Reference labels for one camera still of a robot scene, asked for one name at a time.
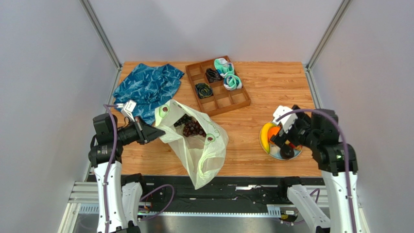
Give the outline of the fake orange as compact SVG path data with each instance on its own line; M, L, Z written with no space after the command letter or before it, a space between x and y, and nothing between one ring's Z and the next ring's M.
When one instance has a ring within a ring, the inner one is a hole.
M273 126L273 127L271 127L271 128L268 130L268 132L267 132L267 138L268 138L268 141L270 142L270 141L271 141L271 138L272 138L273 136L277 136L277 135L278 135L278 133L279 133L279 131L280 131L280 127L279 127L279 126Z

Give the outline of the fake yellow banana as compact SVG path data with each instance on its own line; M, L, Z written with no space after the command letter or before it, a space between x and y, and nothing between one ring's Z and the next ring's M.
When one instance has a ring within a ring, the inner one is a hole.
M263 127L260 130L259 140L260 140L262 148L264 149L264 151L266 153L270 152L270 143L269 143L268 138L267 138L267 132L273 126L276 126L276 125L274 125L271 122L268 122L268 123L264 124Z

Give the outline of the fake dark grape bunch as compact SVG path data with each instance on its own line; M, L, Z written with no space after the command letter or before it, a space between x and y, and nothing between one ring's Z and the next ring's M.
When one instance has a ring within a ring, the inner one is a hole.
M200 135L206 137L206 132L198 121L188 121L183 128L183 135L185 137Z

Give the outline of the translucent white plastic bag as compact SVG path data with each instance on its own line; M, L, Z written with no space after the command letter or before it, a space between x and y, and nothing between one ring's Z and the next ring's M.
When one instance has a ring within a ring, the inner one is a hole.
M184 136L184 127L174 126L184 115L200 123L206 135ZM169 100L155 109L155 127L165 132L160 140L177 155L194 189L207 185L223 167L229 138L227 132L206 113Z

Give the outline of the fake black grape bunch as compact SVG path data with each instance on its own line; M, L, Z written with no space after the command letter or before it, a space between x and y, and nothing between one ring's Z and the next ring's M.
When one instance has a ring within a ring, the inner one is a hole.
M187 114L184 114L179 120L177 120L174 123L174 126L179 127L179 126L181 126L183 124L186 124L187 122L191 122L191 121L192 121L192 117L188 116Z

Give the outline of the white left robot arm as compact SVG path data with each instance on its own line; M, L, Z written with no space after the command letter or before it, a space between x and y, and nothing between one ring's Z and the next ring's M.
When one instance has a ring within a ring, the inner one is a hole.
M142 175L121 176L123 147L131 143L145 145L165 132L136 117L117 127L115 116L106 113L94 117L93 136L88 154L98 187L98 233L139 233L138 204L143 194Z

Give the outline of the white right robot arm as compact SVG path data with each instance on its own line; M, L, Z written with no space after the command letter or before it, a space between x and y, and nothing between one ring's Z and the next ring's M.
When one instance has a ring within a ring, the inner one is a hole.
M312 151L327 192L329 216L312 199L299 177L282 178L279 197L292 203L312 233L362 233L357 200L358 163L347 143L335 111L278 106L272 124L280 128L270 140L280 148L283 159L294 157L286 144Z

